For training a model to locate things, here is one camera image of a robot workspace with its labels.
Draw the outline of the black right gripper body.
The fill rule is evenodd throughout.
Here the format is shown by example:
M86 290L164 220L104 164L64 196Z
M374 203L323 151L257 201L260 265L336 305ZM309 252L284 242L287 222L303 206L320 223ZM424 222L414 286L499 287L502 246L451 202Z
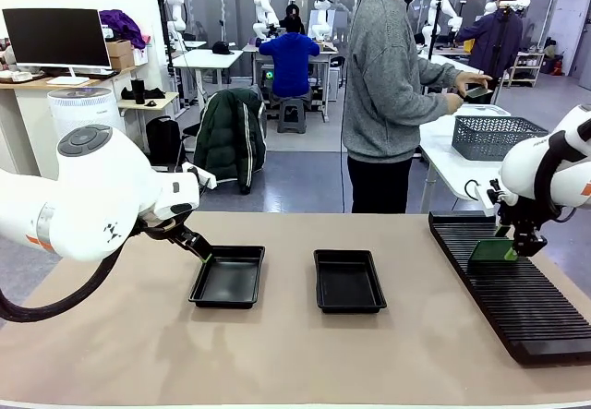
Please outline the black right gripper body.
M512 227L519 235L533 235L540 229L540 224L527 205L501 205L501 227Z

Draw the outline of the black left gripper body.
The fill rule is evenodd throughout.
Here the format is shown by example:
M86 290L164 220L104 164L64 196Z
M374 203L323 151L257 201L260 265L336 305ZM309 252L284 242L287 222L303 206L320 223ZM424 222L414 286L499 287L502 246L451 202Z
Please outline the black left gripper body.
M190 230L183 221L169 219L156 226L156 238L168 240L185 250L197 250L202 246L203 239L199 233Z

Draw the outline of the person's left hand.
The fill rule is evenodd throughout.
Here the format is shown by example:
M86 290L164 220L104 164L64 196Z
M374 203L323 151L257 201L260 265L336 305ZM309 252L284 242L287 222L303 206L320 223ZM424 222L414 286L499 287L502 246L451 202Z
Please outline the person's left hand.
M490 81L491 77L485 74L463 71L457 75L455 79L455 87L459 90L460 93L465 94L467 92L467 86L469 84L476 84L486 89Z

